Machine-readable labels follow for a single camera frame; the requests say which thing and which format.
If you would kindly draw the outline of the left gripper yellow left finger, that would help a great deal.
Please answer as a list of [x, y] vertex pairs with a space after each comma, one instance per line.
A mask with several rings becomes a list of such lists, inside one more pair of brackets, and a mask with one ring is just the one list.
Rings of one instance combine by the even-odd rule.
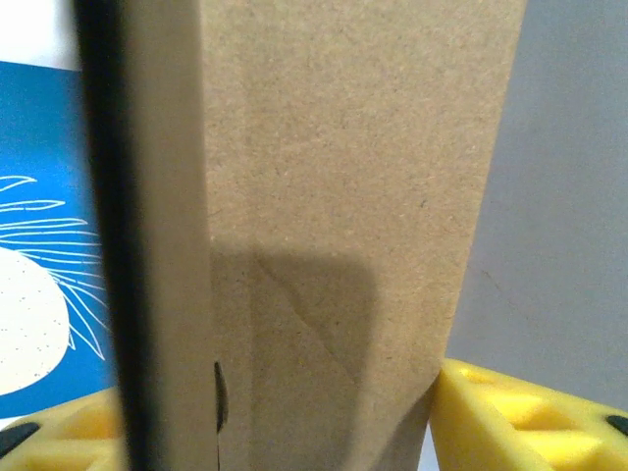
[[103, 390], [37, 411], [1, 430], [3, 470], [127, 470], [122, 407]]

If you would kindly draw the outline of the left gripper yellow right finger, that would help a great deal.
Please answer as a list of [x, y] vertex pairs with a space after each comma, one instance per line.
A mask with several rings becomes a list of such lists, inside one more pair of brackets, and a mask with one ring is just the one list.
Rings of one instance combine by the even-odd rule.
[[443, 470], [624, 470], [627, 414], [446, 359], [430, 428]]

